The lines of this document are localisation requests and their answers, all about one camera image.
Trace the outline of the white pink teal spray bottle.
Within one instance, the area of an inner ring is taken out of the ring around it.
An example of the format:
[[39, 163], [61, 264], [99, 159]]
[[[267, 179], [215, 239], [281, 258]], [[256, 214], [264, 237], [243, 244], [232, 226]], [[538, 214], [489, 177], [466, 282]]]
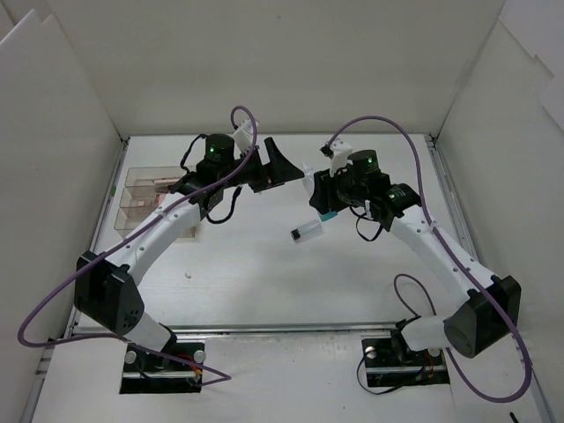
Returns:
[[[315, 178], [314, 178], [315, 172], [311, 166], [305, 163], [302, 164], [302, 171], [304, 173], [304, 177], [302, 178], [302, 184], [308, 194], [308, 197], [311, 198], [315, 190]], [[330, 211], [327, 213], [318, 212], [317, 214], [322, 222], [328, 221], [330, 219], [334, 219], [338, 215], [336, 211]]]

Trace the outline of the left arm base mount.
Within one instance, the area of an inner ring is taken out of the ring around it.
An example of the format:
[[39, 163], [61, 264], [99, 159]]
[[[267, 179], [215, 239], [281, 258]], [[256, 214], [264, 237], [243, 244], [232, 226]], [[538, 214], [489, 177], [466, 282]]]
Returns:
[[134, 394], [192, 394], [202, 390], [203, 370], [154, 353], [127, 348], [122, 366], [119, 393]]

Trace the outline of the pink compact box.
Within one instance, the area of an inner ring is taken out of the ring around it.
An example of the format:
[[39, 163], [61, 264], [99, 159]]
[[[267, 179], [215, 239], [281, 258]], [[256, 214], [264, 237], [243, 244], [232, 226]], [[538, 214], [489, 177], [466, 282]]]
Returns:
[[158, 207], [166, 196], [166, 194], [155, 193], [144, 197], [133, 197], [130, 207]]

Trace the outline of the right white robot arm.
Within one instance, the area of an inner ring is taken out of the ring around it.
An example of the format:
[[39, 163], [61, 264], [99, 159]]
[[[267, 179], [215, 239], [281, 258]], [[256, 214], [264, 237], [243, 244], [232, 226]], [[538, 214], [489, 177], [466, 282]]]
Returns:
[[470, 256], [426, 216], [419, 194], [394, 184], [375, 151], [346, 152], [329, 169], [307, 171], [309, 203], [321, 215], [360, 208], [365, 218], [404, 242], [434, 273], [454, 301], [455, 313], [414, 320], [390, 340], [392, 357], [409, 363], [427, 348], [451, 347], [466, 358], [482, 353], [516, 323], [522, 289]]

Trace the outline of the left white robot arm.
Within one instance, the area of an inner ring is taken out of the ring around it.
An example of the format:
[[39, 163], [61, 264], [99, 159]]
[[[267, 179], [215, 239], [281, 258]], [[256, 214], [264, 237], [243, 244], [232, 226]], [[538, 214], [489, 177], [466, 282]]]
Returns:
[[86, 251], [77, 262], [74, 305], [117, 337], [145, 348], [145, 360], [158, 370], [176, 358], [175, 334], [146, 311], [138, 287], [154, 262], [184, 232], [197, 226], [223, 199], [225, 189], [249, 186], [258, 193], [303, 178], [270, 137], [268, 163], [256, 149], [234, 154], [232, 137], [205, 139], [204, 157], [170, 185], [161, 204], [124, 238], [124, 246], [96, 255]]

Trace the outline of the small clear bottle black cap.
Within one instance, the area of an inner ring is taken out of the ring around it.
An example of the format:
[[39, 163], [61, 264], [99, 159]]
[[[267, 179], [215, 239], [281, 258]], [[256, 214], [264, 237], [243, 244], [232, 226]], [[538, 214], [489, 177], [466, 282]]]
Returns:
[[322, 223], [318, 219], [297, 226], [290, 231], [292, 240], [296, 243], [308, 241], [323, 233]]

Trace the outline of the pink brown eyeshadow palette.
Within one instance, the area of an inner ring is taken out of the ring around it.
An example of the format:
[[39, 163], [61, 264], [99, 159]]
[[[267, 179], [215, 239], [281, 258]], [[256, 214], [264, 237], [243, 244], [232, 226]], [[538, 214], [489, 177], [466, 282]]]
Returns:
[[148, 187], [155, 191], [168, 192], [177, 182], [177, 178], [138, 179], [136, 187]]

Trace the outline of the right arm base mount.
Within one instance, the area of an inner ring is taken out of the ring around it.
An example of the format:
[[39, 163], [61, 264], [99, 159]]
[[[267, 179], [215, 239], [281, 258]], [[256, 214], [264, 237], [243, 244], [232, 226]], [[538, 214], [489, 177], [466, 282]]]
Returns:
[[397, 323], [356, 323], [361, 357], [356, 382], [373, 396], [384, 396], [406, 388], [449, 386], [450, 376], [443, 352], [415, 352], [400, 331], [410, 318]]

